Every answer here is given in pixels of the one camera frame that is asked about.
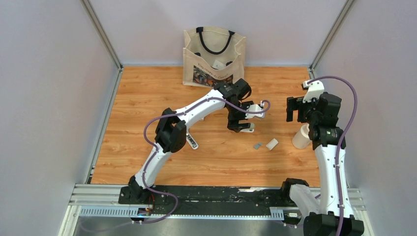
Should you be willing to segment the grey staple strip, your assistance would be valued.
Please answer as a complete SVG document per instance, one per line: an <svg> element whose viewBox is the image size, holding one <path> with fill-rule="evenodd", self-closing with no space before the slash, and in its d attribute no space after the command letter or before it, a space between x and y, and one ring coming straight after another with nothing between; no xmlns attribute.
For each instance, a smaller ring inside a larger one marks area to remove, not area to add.
<svg viewBox="0 0 417 236"><path fill-rule="evenodd" d="M262 146L262 143L259 142L253 146L254 149L259 149Z"/></svg>

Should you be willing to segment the staples tray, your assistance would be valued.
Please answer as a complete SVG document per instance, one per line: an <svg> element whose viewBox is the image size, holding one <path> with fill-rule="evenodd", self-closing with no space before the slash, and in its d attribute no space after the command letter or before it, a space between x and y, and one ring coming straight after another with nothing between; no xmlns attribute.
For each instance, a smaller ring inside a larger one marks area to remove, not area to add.
<svg viewBox="0 0 417 236"><path fill-rule="evenodd" d="M273 138L271 141L269 141L266 145L266 148L271 151L273 150L277 145L279 144L279 141L275 138Z"/></svg>

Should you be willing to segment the white stapler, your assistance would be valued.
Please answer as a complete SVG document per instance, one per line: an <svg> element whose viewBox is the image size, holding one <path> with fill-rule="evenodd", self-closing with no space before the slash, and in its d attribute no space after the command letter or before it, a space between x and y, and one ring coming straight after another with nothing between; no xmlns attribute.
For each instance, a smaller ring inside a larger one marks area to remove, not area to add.
<svg viewBox="0 0 417 236"><path fill-rule="evenodd" d="M189 143L189 145L191 146L191 148L193 150L198 149L199 145L198 143L195 141L195 139L192 137L192 135L190 134L189 131L186 132L186 140Z"/></svg>

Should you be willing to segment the grey stapler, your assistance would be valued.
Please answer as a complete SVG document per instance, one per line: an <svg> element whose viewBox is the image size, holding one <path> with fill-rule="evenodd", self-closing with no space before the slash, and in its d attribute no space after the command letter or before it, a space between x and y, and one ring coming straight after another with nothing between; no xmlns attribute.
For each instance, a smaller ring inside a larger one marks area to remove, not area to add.
<svg viewBox="0 0 417 236"><path fill-rule="evenodd" d="M248 127L241 130L241 132L245 133L253 133L255 130L255 124L254 123L248 123Z"/></svg>

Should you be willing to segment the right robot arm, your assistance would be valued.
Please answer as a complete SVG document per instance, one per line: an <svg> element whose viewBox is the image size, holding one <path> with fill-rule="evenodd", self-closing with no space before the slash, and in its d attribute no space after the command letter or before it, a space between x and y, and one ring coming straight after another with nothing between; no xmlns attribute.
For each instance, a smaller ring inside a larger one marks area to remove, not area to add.
<svg viewBox="0 0 417 236"><path fill-rule="evenodd" d="M305 236L361 236L364 223L356 219L348 196L344 173L345 133L337 126L342 99L327 92L305 101L304 97L287 98L287 121L307 123L308 137L318 161L320 198L316 199L306 181L288 178L283 182L281 201L297 205L303 217Z"/></svg>

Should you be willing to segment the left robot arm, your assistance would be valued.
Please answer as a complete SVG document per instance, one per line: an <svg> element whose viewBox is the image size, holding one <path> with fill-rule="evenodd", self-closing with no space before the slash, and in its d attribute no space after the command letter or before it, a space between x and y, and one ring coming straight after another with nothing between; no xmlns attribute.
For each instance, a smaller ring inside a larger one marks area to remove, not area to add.
<svg viewBox="0 0 417 236"><path fill-rule="evenodd" d="M154 141L145 137L145 140L152 145L151 153L140 171L129 179L126 187L121 189L119 203L146 203L151 193L155 192L152 186L166 161L173 153L184 147L189 128L207 115L226 108L229 130L236 133L253 130L254 124L247 123L246 120L260 112L264 106L257 105L253 101L243 102L243 99L250 94L251 87L244 79L239 79L234 84L220 82L190 105L177 110L167 108L161 116L152 119L152 122L158 122Z"/></svg>

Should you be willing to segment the white plastic bottle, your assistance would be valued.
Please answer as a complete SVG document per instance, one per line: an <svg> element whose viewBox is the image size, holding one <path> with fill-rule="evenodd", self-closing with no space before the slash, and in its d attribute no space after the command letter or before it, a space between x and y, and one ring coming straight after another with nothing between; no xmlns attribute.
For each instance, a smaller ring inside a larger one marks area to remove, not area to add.
<svg viewBox="0 0 417 236"><path fill-rule="evenodd" d="M309 125L304 124L292 139L292 144L297 149L306 148L312 141L309 138Z"/></svg>

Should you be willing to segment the beige canvas tote bag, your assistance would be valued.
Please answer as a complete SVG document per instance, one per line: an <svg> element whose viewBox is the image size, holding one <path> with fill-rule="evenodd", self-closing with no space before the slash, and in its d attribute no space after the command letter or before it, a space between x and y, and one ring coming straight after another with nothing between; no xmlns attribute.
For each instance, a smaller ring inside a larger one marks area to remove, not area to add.
<svg viewBox="0 0 417 236"><path fill-rule="evenodd" d="M183 33L183 85L209 88L244 78L246 37L209 26Z"/></svg>

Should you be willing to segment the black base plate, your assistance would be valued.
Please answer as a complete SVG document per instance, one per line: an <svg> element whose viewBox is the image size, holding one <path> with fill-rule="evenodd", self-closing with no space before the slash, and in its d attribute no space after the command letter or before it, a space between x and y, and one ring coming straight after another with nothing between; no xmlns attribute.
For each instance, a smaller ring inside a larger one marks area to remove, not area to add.
<svg viewBox="0 0 417 236"><path fill-rule="evenodd" d="M157 185L136 198L122 187L118 203L147 205L153 214L267 216L271 207L295 207L280 188Z"/></svg>

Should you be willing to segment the aluminium frame rail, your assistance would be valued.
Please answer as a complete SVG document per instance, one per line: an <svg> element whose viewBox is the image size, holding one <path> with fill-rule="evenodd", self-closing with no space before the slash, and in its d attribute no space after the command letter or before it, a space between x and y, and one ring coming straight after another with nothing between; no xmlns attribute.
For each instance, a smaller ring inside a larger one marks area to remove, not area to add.
<svg viewBox="0 0 417 236"><path fill-rule="evenodd" d="M75 231L81 217L268 220L300 228L300 208L279 187L155 185L142 200L125 185L76 184L60 235Z"/></svg>

